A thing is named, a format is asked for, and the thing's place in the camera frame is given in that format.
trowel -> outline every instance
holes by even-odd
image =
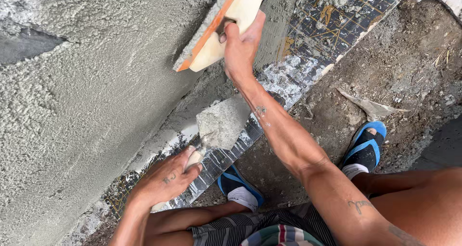
[[[226,41],[220,43],[224,21],[236,22],[243,34],[257,16],[262,0],[217,0],[202,25],[176,60],[176,72],[190,68],[198,72],[225,56]]]
[[[249,119],[251,110],[240,94],[222,101],[196,115],[201,140],[200,147],[189,156],[185,171],[204,159],[207,148],[230,150]],[[157,212],[167,202],[151,208]]]

dirt floor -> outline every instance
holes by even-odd
[[[337,164],[366,116],[336,87],[412,110],[384,119],[389,134],[375,172],[408,170],[432,141],[432,133],[462,113],[462,28],[438,0],[402,0],[289,110]],[[264,136],[235,165],[265,196],[262,211],[309,200]],[[193,206],[225,200],[214,184]],[[107,218],[84,245],[105,245],[115,224]]]

trowel handle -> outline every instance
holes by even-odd
[[[201,160],[204,159],[204,156],[201,155],[197,150],[195,150],[193,152],[193,154],[191,154],[189,156],[189,159],[188,159],[188,162],[186,163],[186,167],[184,168],[184,171],[186,172],[188,170],[188,168],[191,166],[191,165],[194,165],[194,164],[197,164],[199,163]],[[164,205],[166,204],[167,202],[160,202],[160,203],[156,203],[152,208],[151,208],[151,212],[157,212],[159,211],[162,207],[164,207]]]

hand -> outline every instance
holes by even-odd
[[[152,166],[133,188],[128,199],[136,201],[141,207],[150,208],[156,203],[179,196],[202,170],[202,164],[198,163],[191,165],[185,172],[186,163],[194,150],[194,146],[188,146],[178,155],[169,156]]]
[[[225,72],[234,84],[253,78],[252,64],[262,37],[265,17],[265,13],[259,10],[252,25],[241,36],[235,23],[227,23],[225,27]]]

arm tattoo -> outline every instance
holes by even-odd
[[[394,236],[398,237],[401,245],[403,246],[425,246],[423,243],[416,240],[414,237],[410,236],[405,231],[394,226],[393,224],[390,224],[390,226],[388,226],[388,231]]]
[[[369,201],[357,201],[357,202],[349,201],[348,206],[351,207],[352,205],[354,205],[356,207],[356,211],[358,211],[359,214],[362,214],[361,207],[363,207],[363,206],[370,206],[373,209],[375,209],[375,207]]]

